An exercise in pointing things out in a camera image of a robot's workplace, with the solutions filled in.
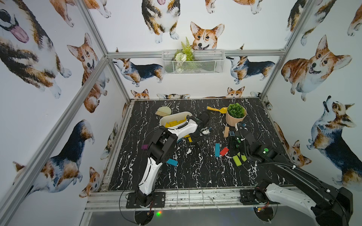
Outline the white plastic tray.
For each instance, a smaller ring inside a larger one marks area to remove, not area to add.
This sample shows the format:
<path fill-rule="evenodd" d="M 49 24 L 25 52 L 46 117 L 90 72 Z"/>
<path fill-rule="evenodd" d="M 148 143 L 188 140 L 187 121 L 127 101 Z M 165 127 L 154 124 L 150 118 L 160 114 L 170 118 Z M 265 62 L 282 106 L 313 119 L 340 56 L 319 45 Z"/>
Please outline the white plastic tray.
<path fill-rule="evenodd" d="M 173 127 L 184 123 L 187 120 L 187 116 L 193 116 L 190 112 L 181 112 L 173 115 L 165 116 L 161 118 L 159 125 L 166 128 Z"/>

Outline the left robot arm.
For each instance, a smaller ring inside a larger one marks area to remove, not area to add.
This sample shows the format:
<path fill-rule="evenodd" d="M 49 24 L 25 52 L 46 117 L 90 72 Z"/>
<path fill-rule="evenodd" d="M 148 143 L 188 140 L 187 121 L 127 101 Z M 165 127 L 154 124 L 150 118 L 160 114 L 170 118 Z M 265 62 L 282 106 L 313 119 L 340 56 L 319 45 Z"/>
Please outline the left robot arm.
<path fill-rule="evenodd" d="M 173 156 L 177 142 L 187 135 L 193 142 L 200 141 L 205 136 L 202 132 L 209 128 L 209 124 L 210 115 L 206 111 L 198 116 L 182 112 L 161 119 L 160 126 L 150 139 L 147 165 L 135 189 L 136 198 L 143 206 L 149 205 L 152 201 L 160 168 Z"/>

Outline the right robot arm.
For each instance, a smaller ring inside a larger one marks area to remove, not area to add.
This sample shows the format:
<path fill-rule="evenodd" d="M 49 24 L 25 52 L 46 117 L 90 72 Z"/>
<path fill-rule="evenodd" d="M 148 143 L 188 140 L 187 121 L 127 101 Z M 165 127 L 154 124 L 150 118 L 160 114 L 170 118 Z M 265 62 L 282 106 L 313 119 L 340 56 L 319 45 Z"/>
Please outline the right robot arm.
<path fill-rule="evenodd" d="M 353 194 L 346 188 L 335 188 L 292 164 L 280 162 L 282 154 L 257 141 L 242 122 L 235 125 L 239 148 L 251 166 L 268 168 L 299 189 L 295 192 L 267 180 L 254 189 L 241 190 L 244 205 L 280 203 L 311 217 L 319 226 L 347 226 L 353 214 Z"/>

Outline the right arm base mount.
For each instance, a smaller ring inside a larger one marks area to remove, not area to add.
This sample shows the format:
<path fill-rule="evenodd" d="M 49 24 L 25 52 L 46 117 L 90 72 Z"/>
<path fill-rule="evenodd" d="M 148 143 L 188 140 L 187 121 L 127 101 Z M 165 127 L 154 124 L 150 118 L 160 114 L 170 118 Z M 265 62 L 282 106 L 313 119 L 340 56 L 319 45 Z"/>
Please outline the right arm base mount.
<path fill-rule="evenodd" d="M 241 189 L 240 191 L 240 202 L 243 205 L 266 205 L 269 204 L 278 204 L 278 202 L 273 202 L 269 200 L 264 192 L 254 189 Z"/>

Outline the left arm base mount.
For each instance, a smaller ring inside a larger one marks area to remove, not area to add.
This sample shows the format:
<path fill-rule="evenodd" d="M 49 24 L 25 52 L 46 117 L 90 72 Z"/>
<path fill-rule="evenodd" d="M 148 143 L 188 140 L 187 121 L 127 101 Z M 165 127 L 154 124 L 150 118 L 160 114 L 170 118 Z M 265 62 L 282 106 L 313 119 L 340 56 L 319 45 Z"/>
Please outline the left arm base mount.
<path fill-rule="evenodd" d="M 139 208 L 164 208 L 166 201 L 165 192 L 153 192 L 147 196 L 139 193 L 129 193 L 127 197 L 126 208 L 127 209 L 139 209 Z"/>

